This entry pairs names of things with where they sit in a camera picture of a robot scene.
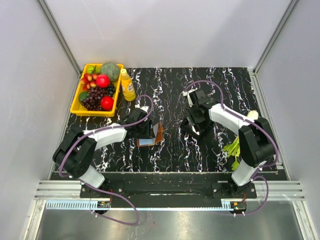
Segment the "black plastic card box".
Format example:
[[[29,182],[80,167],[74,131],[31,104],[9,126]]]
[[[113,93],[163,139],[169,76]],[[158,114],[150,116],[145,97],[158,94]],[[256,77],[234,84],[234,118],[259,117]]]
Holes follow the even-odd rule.
[[[204,117],[194,117],[186,113],[180,128],[195,139],[199,139],[213,125],[213,122]]]

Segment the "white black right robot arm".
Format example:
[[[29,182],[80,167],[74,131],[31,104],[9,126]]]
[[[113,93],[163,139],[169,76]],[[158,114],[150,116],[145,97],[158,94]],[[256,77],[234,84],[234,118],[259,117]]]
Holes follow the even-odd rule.
[[[194,138],[201,137],[212,123],[218,123],[236,134],[238,150],[235,156],[241,157],[231,175],[233,182],[227,186],[228,194],[239,198],[246,191],[245,185],[251,181],[258,168],[262,167],[277,153],[277,144],[271,126],[265,118],[245,116],[222,101],[210,98],[202,89],[192,89],[182,93],[186,98],[185,118],[180,127]]]

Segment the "brown leather card holder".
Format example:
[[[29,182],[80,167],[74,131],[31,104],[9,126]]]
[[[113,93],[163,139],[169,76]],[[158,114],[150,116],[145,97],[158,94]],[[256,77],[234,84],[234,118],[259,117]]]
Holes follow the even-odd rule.
[[[160,143],[163,140],[163,132],[164,129],[160,122],[153,125],[150,124],[150,128],[148,130],[148,135],[144,136],[143,138],[137,139],[137,146],[138,147],[150,147]]]

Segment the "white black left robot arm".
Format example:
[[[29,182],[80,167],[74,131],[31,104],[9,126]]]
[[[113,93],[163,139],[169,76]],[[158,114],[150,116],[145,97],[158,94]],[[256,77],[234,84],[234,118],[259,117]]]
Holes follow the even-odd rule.
[[[94,130],[71,130],[55,150],[52,160],[61,171],[91,185],[98,198],[107,195],[106,178],[91,164],[96,150],[126,138],[153,138],[148,106],[136,106],[124,120]]]

